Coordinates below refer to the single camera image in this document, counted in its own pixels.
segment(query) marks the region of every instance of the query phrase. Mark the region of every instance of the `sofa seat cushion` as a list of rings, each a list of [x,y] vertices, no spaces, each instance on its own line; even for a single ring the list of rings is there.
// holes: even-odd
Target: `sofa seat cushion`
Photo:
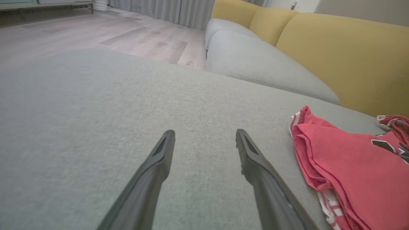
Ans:
[[[260,39],[255,33],[240,24],[224,19],[213,18],[209,21],[206,28],[206,49],[209,48],[209,43],[213,35],[220,30],[234,31],[239,34]]]
[[[339,104],[324,82],[283,52],[232,31],[218,31],[213,36],[206,71]]]
[[[382,133],[375,118],[328,102],[104,50],[3,74],[0,95],[1,229],[96,229],[173,129],[152,229],[261,230],[235,148],[245,129],[317,229],[332,230],[297,163],[290,116],[308,105],[346,132]]]

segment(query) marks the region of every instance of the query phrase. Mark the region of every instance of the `sofa seam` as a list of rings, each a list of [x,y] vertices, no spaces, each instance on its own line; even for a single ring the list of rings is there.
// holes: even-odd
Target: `sofa seam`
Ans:
[[[293,91],[289,91],[289,90],[285,90],[285,91],[287,91],[287,92],[294,92],[294,91],[295,91],[294,93],[297,93],[297,94],[301,94],[301,93],[298,93],[298,92],[302,92],[302,93],[304,93],[304,94],[301,94],[301,95],[305,95],[305,96],[308,96],[308,97],[313,97],[313,98],[316,98],[316,99],[319,99],[319,100],[322,100],[322,101],[330,102],[330,103],[332,103],[332,104],[340,105],[340,101],[334,101],[334,100],[332,100],[332,99],[324,98],[324,97],[322,97],[322,96],[318,96],[318,95],[315,95],[315,94],[312,94],[312,93],[309,93],[309,92],[304,92],[304,91],[297,90],[297,89],[293,89],[293,88],[290,88],[290,87],[287,87],[287,86],[280,86],[280,85],[277,85],[277,84],[274,84],[274,83],[270,83],[270,82],[266,82],[266,81],[263,81],[263,80],[260,80],[260,79],[257,79],[257,78],[254,79],[254,78],[250,78],[250,77],[243,76],[243,75],[241,75],[241,74],[239,74],[239,73],[236,73],[234,70],[232,70],[232,69],[229,67],[229,65],[227,65],[227,66],[228,66],[229,70],[230,70],[232,73],[234,73],[234,74],[236,74],[236,75],[238,75],[238,76],[242,76],[242,77],[245,78],[245,79],[251,79],[251,80],[263,82],[263,83],[267,84],[267,85],[265,85],[265,86],[268,86],[268,85],[279,86],[279,88],[278,88],[278,87],[273,87],[273,88],[282,89],[282,90],[291,89],[291,90],[293,90]]]

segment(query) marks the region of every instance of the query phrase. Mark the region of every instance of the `sofa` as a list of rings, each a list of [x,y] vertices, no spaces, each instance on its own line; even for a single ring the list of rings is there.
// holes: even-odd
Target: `sofa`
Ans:
[[[409,27],[215,0],[209,72],[338,104],[409,116]]]
[[[0,95],[2,229],[96,229],[173,129],[152,229],[260,230],[236,149],[236,130],[245,129],[317,229],[330,230],[298,166],[290,117],[308,105],[346,132],[384,133],[374,117],[334,103],[105,50],[4,73]]]

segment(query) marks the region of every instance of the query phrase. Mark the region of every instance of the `fabric surface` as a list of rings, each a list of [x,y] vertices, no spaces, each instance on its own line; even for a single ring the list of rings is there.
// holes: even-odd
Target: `fabric surface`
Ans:
[[[403,148],[409,151],[409,119],[407,117],[386,115],[377,116],[376,119],[379,124],[390,128]]]
[[[213,35],[220,30],[234,31],[239,34],[260,39],[255,33],[240,24],[224,19],[213,18],[209,21],[206,28],[206,49],[209,48],[210,40]]]
[[[302,13],[276,47],[325,82],[342,106],[409,117],[409,27]]]
[[[249,28],[260,8],[242,0],[215,0],[210,18],[225,19]]]
[[[299,94],[103,50],[0,78],[0,228],[95,229],[167,129],[176,133],[153,229],[261,229],[235,143],[245,129],[320,230],[288,117],[309,105],[350,133],[374,118]]]
[[[337,221],[340,228],[409,228],[409,197],[405,195],[409,165],[399,156],[399,140],[393,132],[379,136],[347,133],[314,116],[308,106],[291,120],[304,178],[319,193],[336,192],[347,220]]]
[[[111,7],[204,30],[214,0],[109,0]]]
[[[250,30],[263,41],[276,46],[287,23],[299,14],[298,11],[278,8],[261,8],[253,17]]]
[[[211,39],[206,71],[339,103],[325,83],[280,50],[232,31]]]

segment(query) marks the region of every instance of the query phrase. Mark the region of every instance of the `wall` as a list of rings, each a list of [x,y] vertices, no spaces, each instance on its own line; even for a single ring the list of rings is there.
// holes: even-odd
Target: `wall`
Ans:
[[[317,13],[409,26],[409,0],[321,0]]]
[[[299,12],[315,12],[320,0],[271,0],[268,7],[291,9],[291,6],[297,1],[294,10]]]

